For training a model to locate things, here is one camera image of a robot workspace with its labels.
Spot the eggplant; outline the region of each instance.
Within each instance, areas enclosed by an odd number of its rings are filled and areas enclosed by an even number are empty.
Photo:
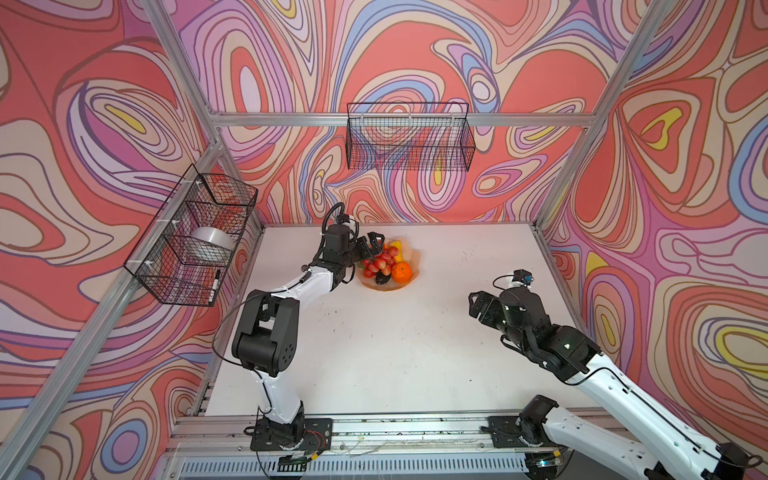
[[[383,285],[383,284],[389,282],[390,278],[392,278],[392,275],[385,275],[385,274],[382,273],[381,270],[376,272],[376,283],[378,285]]]

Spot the orange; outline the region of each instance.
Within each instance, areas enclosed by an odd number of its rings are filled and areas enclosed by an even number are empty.
[[[408,283],[412,276],[413,270],[411,270],[408,262],[395,263],[392,267],[392,280],[395,280],[397,283]]]

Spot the wavy pattern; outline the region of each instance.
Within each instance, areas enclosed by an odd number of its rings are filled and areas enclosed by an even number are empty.
[[[644,11],[637,0],[222,0],[173,19],[219,111],[345,111],[411,95],[479,112],[590,111]]]
[[[1,441],[206,141],[141,2],[0,12]],[[26,478],[149,476],[191,407],[252,243],[249,232],[214,308],[136,295]]]
[[[766,456],[764,18],[759,2],[680,2],[546,236],[608,355],[692,425]]]
[[[337,201],[369,222],[470,221],[496,208],[484,221],[533,220],[578,136],[575,128],[497,127],[469,172],[352,172],[344,128],[228,132],[243,177],[259,188],[257,209],[267,223],[317,223]]]

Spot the yellow fruit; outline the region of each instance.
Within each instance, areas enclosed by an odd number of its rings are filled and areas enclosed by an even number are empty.
[[[395,262],[399,263],[402,262],[402,244],[400,243],[400,240],[392,240],[389,242],[390,247],[397,247],[397,250],[400,250],[400,254],[395,257]]]

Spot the mounting plate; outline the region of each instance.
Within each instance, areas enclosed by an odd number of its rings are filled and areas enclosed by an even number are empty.
[[[493,446],[495,449],[508,449],[511,447],[556,447],[558,444],[553,442],[544,442],[541,445],[528,445],[520,440],[520,428],[517,426],[518,417],[516,415],[488,417],[488,427],[481,427],[485,433],[491,434]]]
[[[250,440],[250,449],[254,452],[290,452],[290,450],[283,450],[283,448],[277,444],[268,425],[268,419],[259,419],[256,423],[256,428],[253,430],[253,436]],[[333,435],[332,419],[305,419],[304,429],[318,432],[325,439],[325,445],[320,445],[320,440],[316,435],[304,432],[304,438],[302,439],[301,444],[298,445],[299,450],[312,452],[314,450],[327,450],[331,448],[331,436]]]

